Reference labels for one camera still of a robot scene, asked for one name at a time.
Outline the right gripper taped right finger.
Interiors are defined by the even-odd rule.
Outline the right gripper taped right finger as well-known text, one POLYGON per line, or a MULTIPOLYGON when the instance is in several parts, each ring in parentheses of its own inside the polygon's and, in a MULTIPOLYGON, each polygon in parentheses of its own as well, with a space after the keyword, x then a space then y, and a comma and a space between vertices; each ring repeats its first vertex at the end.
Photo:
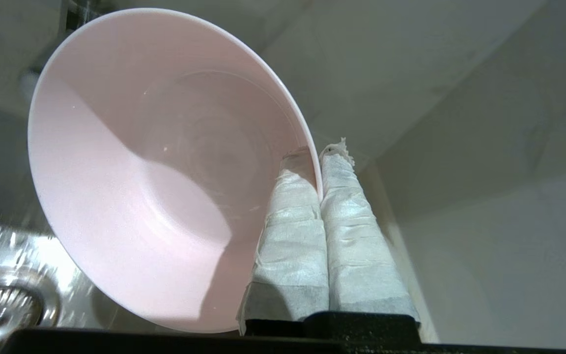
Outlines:
POLYGON ((319 162, 330 311, 405 315, 420 329, 420 316, 354 171, 346 139, 328 144, 319 162))

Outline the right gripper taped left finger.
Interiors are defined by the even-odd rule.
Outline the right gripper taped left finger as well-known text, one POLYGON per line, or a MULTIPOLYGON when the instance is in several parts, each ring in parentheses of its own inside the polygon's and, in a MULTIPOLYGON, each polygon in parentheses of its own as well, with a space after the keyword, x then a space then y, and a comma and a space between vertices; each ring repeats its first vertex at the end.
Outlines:
POLYGON ((307 147, 281 160, 238 312, 239 332, 255 322, 300 323, 329 308, 324 222, 307 147))

